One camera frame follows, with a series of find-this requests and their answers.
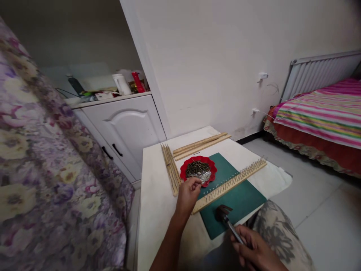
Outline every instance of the red flower-shaped dish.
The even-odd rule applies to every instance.
[[[204,156],[196,156],[196,157],[191,157],[189,158],[188,160],[186,160],[183,164],[183,166],[180,167],[180,177],[186,181],[187,180],[187,177],[186,177],[186,174],[185,174],[185,171],[187,170],[187,167],[190,163],[194,162],[194,161],[201,161],[202,163],[207,163],[210,168],[211,168],[211,176],[209,178],[208,181],[206,181],[205,183],[202,184],[202,187],[207,187],[209,182],[212,182],[214,181],[215,179],[215,173],[217,172],[217,168],[214,166],[214,162],[209,159],[208,157],[204,157]]]

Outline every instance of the hammer handle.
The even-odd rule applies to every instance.
[[[236,232],[235,228],[233,227],[232,223],[228,220],[227,221],[227,225],[228,227],[231,229],[231,231],[233,232],[234,236],[236,237],[237,241],[239,243],[241,243],[242,245],[244,245],[243,240],[241,239],[241,237],[238,235],[238,233]]]

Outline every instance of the bed skirt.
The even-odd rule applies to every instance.
[[[361,150],[333,143],[316,136],[273,122],[270,117],[264,120],[264,130],[275,140],[300,154],[330,166],[335,171],[361,178]]]

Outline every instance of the red bottle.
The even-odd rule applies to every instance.
[[[138,92],[139,93],[145,92],[146,90],[142,86],[142,82],[139,79],[138,73],[132,72],[132,75],[133,75],[135,86],[137,87]]]

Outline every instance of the green cutting mat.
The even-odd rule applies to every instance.
[[[217,185],[222,185],[239,173],[219,152],[208,158],[214,162],[217,172],[214,181],[210,182],[207,187],[201,188],[198,199],[210,193]]]
[[[219,153],[214,154],[209,158],[214,161],[218,171],[215,180],[209,183],[209,186],[205,189],[209,190],[210,185],[214,188],[214,186],[217,185],[217,183],[215,183],[216,181],[220,182],[223,179],[229,180],[232,178],[232,174],[238,173],[238,171]],[[203,188],[201,190],[201,195],[204,196]],[[224,204],[233,209],[233,211],[229,213],[228,218],[232,224],[235,224],[266,201],[267,199],[248,180],[243,181],[231,191],[213,201],[210,205],[200,211],[200,215],[202,216],[210,239],[213,240],[227,230],[224,223],[218,222],[215,219],[215,210],[219,205]]]

